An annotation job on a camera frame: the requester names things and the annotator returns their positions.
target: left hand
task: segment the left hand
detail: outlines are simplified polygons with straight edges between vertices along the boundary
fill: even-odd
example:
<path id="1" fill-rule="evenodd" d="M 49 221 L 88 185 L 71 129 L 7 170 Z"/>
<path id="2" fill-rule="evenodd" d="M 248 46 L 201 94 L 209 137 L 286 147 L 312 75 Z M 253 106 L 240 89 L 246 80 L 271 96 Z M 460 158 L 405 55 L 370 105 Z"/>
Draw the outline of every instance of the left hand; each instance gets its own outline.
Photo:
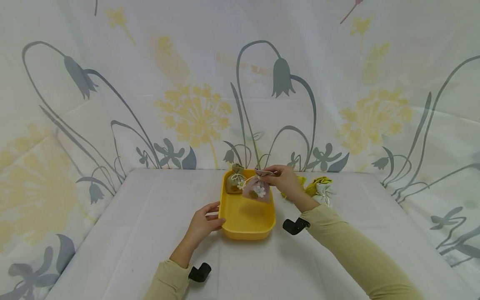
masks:
<path id="1" fill-rule="evenodd" d="M 226 222 L 225 218 L 219 219 L 218 214 L 206 216 L 208 213 L 218 212 L 219 205 L 220 202 L 210 203 L 195 212 L 183 238 L 185 242 L 197 248 L 212 231 L 222 228 L 222 225 Z"/>

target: white tablecloth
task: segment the white tablecloth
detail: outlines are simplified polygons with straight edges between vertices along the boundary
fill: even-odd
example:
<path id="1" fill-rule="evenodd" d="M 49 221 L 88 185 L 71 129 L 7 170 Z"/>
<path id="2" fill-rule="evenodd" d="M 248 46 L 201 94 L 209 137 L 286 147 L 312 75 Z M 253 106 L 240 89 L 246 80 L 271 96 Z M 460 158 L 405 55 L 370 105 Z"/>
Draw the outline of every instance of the white tablecloth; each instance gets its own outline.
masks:
<path id="1" fill-rule="evenodd" d="M 157 265 L 183 237 L 195 210 L 218 201 L 223 171 L 150 170 L 130 173 L 62 274 L 48 300 L 141 299 Z M 325 173 L 305 173 L 310 182 Z M 378 180 L 328 173 L 333 207 L 395 259 L 426 299 L 475 299 Z M 305 230 L 291 236 L 286 218 L 300 215 L 273 188 L 276 226 L 263 241 L 212 234 L 192 264 L 207 262 L 206 282 L 191 283 L 187 300 L 367 299 L 334 256 Z"/>

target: pink pouch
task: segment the pink pouch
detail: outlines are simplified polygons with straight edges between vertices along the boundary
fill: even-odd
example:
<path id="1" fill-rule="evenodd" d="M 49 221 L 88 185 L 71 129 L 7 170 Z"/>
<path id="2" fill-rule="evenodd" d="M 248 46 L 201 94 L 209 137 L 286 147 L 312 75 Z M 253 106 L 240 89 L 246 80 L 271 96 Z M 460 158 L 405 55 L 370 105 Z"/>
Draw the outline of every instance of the pink pouch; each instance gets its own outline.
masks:
<path id="1" fill-rule="evenodd" d="M 250 178 L 247 185 L 243 189 L 242 196 L 248 199 L 269 203 L 270 202 L 270 185 L 260 180 L 262 176 L 275 176 L 270 171 L 255 169 L 255 176 Z"/>

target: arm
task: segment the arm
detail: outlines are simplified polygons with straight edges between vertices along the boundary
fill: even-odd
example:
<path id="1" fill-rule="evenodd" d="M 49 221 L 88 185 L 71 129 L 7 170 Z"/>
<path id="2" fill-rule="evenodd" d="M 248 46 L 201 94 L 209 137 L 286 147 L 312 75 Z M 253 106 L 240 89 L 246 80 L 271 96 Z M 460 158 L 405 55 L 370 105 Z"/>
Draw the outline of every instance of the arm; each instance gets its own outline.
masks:
<path id="1" fill-rule="evenodd" d="M 269 177 L 265 181 L 275 185 L 294 202 L 302 212 L 301 218 L 310 223 L 308 232 L 336 257 L 370 299 L 424 299 L 407 275 L 382 249 L 340 219 L 333 209 L 318 204 L 307 195 L 292 169 L 272 166 L 266 170 L 281 173 L 279 177 Z"/>
<path id="2" fill-rule="evenodd" d="M 180 300 L 187 290 L 188 275 L 192 270 L 193 252 L 212 231 L 219 230 L 225 219 L 208 213 L 218 212 L 220 202 L 211 203 L 198 210 L 180 244 L 170 259 L 161 262 L 145 294 L 144 300 Z"/>

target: white flower decoration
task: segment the white flower decoration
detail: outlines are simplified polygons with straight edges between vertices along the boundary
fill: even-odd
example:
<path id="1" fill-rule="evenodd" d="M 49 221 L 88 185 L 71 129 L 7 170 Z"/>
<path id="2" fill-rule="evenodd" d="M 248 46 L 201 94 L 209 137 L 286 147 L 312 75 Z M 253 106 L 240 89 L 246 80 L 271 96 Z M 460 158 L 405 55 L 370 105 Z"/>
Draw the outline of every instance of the white flower decoration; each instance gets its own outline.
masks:
<path id="1" fill-rule="evenodd" d="M 245 180 L 240 180 L 239 183 L 237 184 L 237 188 L 243 190 L 243 189 L 245 189 L 246 185 L 247 185 L 247 183 L 245 182 Z"/>
<path id="2" fill-rule="evenodd" d="M 261 187 L 259 185 L 257 185 L 253 191 L 258 195 L 259 198 L 262 198 L 263 196 L 265 196 L 265 194 L 267 194 L 265 192 L 265 188 L 264 187 Z"/>

